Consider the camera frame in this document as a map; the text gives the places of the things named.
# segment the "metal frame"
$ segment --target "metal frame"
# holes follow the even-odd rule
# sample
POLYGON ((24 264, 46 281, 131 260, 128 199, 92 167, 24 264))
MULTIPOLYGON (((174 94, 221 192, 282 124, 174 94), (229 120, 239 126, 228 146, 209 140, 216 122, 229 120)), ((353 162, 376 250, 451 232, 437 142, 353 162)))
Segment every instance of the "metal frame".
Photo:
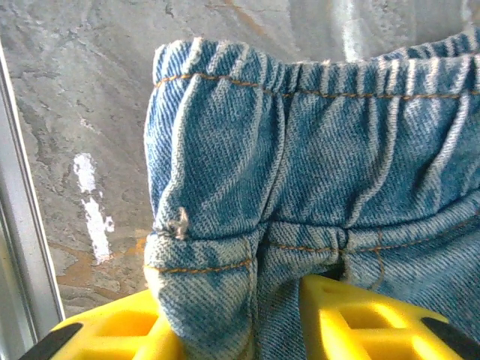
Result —
POLYGON ((0 43, 0 359, 65 318, 0 43))

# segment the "jeans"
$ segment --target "jeans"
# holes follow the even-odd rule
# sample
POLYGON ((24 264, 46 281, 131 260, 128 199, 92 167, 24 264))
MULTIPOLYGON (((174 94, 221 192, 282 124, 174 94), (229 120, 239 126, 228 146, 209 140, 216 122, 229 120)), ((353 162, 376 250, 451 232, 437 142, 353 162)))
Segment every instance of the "jeans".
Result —
POLYGON ((356 63, 157 50, 145 276, 188 359, 305 359, 299 279, 480 341, 480 30, 356 63))

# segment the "frayed thread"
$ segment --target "frayed thread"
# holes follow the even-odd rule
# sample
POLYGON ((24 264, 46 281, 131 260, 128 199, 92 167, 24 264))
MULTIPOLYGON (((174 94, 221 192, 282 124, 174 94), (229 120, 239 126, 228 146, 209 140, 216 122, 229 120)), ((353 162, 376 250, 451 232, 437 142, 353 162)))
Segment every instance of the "frayed thread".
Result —
POLYGON ((180 214, 179 220, 170 220, 166 223, 166 229, 158 232, 158 235, 165 235, 173 237, 177 240, 185 240, 188 230, 188 216, 185 208, 178 208, 178 213, 180 214))

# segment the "black edge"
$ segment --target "black edge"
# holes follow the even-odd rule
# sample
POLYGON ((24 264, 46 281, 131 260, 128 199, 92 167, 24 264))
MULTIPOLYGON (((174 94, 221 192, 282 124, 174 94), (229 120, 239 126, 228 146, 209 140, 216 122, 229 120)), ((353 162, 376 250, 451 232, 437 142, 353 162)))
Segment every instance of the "black edge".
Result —
POLYGON ((463 360, 480 360, 480 344, 454 326, 431 317, 424 317, 421 321, 463 360))
POLYGON ((50 360, 82 326, 79 322, 75 322, 64 328, 51 331, 19 360, 50 360))

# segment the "gray marble wall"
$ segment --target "gray marble wall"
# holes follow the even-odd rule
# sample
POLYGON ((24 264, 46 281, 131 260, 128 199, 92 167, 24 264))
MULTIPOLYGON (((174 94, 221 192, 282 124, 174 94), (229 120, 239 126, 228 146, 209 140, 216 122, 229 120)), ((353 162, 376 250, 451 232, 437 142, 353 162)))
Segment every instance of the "gray marble wall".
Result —
POLYGON ((478 18, 478 2, 464 2, 0 1, 1 41, 67 315, 145 286, 152 214, 142 135, 156 47, 203 36, 246 41, 288 62, 355 60, 459 32, 478 18))

